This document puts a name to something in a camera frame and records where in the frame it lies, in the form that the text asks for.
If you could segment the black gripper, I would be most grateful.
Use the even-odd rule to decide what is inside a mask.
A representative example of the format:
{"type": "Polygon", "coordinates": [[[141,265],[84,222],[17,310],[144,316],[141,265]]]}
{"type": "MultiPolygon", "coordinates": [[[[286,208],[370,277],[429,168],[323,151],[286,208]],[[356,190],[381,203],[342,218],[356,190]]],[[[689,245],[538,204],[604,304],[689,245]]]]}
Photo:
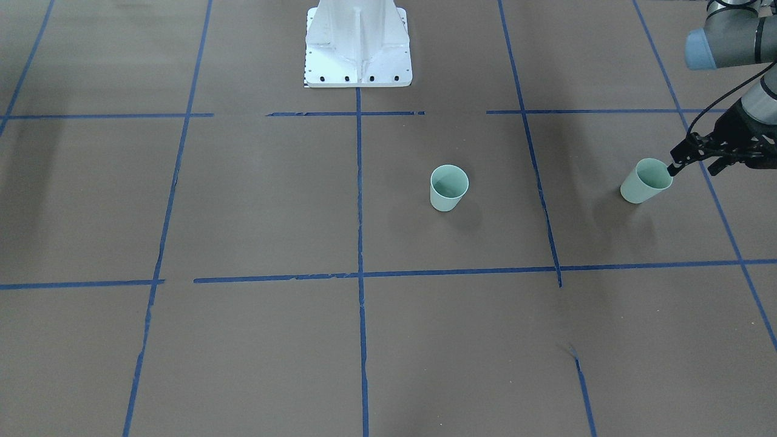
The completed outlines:
{"type": "Polygon", "coordinates": [[[692,132],[672,148],[668,174],[675,177],[686,166],[709,158],[716,158],[708,166],[710,176],[735,164],[750,169],[776,169],[775,132],[775,124],[751,116],[738,100],[717,120],[714,138],[692,132]]]}

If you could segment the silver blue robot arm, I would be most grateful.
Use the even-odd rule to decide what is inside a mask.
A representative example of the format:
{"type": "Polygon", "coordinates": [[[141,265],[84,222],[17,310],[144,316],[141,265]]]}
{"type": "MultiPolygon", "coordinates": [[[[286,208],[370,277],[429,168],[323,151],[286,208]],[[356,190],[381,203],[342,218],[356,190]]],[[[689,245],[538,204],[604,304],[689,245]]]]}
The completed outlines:
{"type": "Polygon", "coordinates": [[[716,176],[742,163],[750,169],[774,169],[776,160],[776,22],[761,16],[760,1],[710,1],[702,28],[685,43],[686,66],[692,71],[755,66],[765,69],[744,82],[747,91],[715,122],[708,135],[690,126],[671,150],[668,173],[713,158],[708,173],[716,176]]]}

